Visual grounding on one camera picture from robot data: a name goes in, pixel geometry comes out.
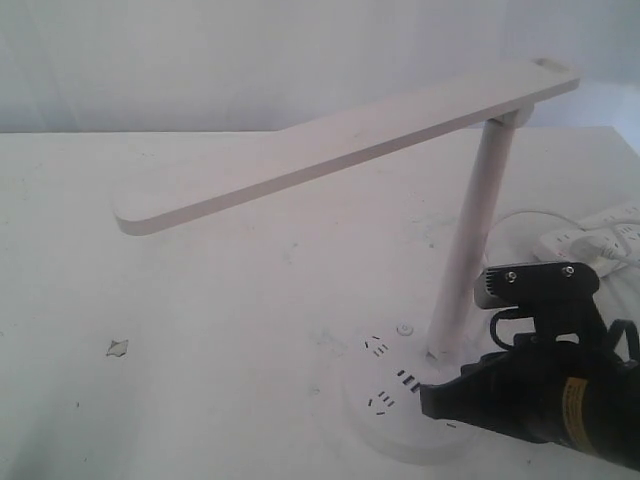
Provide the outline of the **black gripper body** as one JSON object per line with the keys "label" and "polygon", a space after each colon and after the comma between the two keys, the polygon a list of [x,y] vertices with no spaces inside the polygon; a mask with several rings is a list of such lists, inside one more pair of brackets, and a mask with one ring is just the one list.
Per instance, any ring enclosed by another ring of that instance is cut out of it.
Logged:
{"label": "black gripper body", "polygon": [[639,468],[639,331],[597,310],[541,314],[511,346],[460,370],[466,422]]}

